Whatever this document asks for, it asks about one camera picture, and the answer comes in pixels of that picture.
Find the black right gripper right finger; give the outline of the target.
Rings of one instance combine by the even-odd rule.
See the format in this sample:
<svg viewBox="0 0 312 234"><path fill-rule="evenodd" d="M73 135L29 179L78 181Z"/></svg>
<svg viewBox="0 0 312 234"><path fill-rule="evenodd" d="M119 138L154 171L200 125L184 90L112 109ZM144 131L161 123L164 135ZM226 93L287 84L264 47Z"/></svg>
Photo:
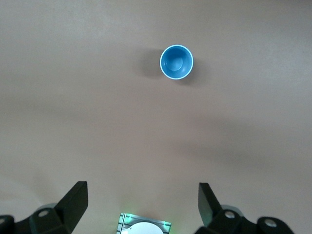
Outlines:
<svg viewBox="0 0 312 234"><path fill-rule="evenodd" d="M208 183L199 183L198 210L203 221L197 234L292 234L282 220L262 216L256 223L249 221L234 206L221 205Z"/></svg>

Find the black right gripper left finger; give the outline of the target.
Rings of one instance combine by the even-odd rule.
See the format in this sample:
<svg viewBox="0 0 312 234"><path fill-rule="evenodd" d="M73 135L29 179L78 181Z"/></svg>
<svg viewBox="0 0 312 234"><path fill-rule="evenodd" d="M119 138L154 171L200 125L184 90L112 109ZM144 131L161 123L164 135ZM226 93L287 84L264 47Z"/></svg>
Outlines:
<svg viewBox="0 0 312 234"><path fill-rule="evenodd" d="M2 234L71 234L88 207L88 185L78 181L58 202L38 208L16 222L12 215L0 216Z"/></svg>

